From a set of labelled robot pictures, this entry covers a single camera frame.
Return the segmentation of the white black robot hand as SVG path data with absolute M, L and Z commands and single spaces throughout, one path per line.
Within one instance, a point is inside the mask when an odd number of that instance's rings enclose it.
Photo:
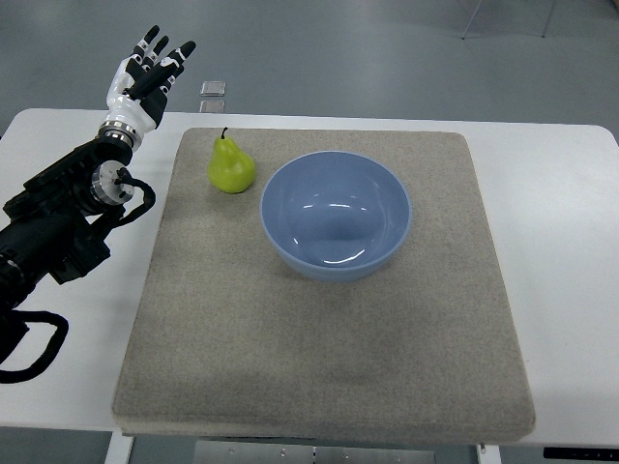
M 107 92 L 101 137 L 117 138 L 135 151 L 145 134 L 160 125 L 170 89 L 196 48 L 188 41 L 163 56 L 168 43 L 155 25 L 121 61 Z

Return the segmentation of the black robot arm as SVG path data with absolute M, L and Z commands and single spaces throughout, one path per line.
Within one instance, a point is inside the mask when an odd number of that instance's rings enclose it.
M 95 138 L 24 183 L 3 211 L 1 308 L 19 306 L 39 281 L 59 284 L 86 276 L 110 256 L 105 238 L 126 224 L 122 205 L 96 196 L 93 175 L 106 161 L 128 165 L 133 151 L 120 141 Z

